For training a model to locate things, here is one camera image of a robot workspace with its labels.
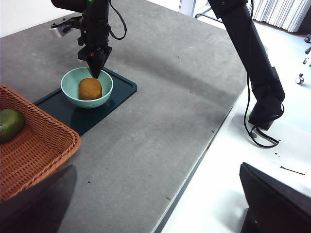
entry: wicker basket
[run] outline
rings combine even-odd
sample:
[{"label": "wicker basket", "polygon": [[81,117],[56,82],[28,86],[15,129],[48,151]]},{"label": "wicker basket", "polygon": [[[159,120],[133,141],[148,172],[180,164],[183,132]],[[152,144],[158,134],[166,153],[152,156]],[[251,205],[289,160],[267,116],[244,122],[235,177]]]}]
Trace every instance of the wicker basket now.
[{"label": "wicker basket", "polygon": [[54,173],[81,144],[79,135],[71,128],[0,85],[0,110],[4,108],[21,111],[25,127],[11,141],[0,144],[0,201]]}]

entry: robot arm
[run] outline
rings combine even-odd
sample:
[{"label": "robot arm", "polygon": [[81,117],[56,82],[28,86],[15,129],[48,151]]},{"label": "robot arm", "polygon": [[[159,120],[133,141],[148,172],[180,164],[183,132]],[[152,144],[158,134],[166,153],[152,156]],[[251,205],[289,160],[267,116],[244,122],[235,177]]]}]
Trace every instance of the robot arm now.
[{"label": "robot arm", "polygon": [[53,30],[63,36],[71,28],[79,29],[78,45],[85,45],[78,52],[78,59],[86,61],[93,77],[105,65],[112,48],[108,46],[110,26],[108,24],[109,2],[111,0],[52,0],[54,6],[82,13],[60,24],[52,25]]},{"label": "robot arm", "polygon": [[[52,0],[52,3],[56,7],[82,13],[81,17],[53,25],[52,28],[62,28],[62,33],[67,33],[72,27],[80,29],[78,44],[85,44],[85,47],[78,52],[78,59],[87,61],[93,76],[97,78],[111,53],[111,47],[108,46],[109,33],[116,38],[108,24],[111,0]],[[249,117],[249,122],[267,130],[273,120],[282,115],[281,103],[285,94],[276,69],[271,67],[255,25],[251,21],[246,8],[247,1],[209,0],[209,3],[217,18],[222,18],[250,77],[252,91],[258,102]]]}]

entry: tray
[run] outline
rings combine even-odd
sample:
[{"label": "tray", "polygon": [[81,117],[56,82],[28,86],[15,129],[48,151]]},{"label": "tray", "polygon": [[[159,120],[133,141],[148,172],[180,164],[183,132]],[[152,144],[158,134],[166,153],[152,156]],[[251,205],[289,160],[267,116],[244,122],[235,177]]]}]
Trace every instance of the tray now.
[{"label": "tray", "polygon": [[67,100],[60,88],[34,104],[82,136],[137,91],[134,82],[107,68],[103,70],[111,76],[114,86],[110,98],[98,108],[84,109],[75,106]]}]

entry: bowl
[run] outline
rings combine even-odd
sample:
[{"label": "bowl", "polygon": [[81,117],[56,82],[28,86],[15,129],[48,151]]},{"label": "bowl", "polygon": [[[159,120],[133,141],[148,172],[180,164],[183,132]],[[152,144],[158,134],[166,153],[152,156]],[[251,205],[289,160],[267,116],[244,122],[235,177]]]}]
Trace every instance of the bowl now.
[{"label": "bowl", "polygon": [[110,97],[113,81],[109,74],[101,70],[98,81],[102,85],[103,96],[95,100],[79,99],[79,83],[82,79],[92,77],[88,67],[80,67],[69,71],[60,82],[60,87],[67,99],[80,108],[97,108],[103,105]]}]

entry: table surface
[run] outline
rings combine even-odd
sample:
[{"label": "table surface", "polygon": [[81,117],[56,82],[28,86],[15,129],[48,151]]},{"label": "table surface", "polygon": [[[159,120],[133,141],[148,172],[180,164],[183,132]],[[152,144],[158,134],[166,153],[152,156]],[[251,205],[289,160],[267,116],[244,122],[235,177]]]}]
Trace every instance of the table surface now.
[{"label": "table surface", "polygon": [[[83,135],[69,160],[78,180],[60,233],[152,231],[245,86],[225,31],[143,0],[114,4],[128,35],[110,39],[106,67],[138,92]],[[54,39],[50,24],[1,39],[1,82],[31,101],[85,65],[79,32]],[[113,13],[110,24],[122,34]]]}]

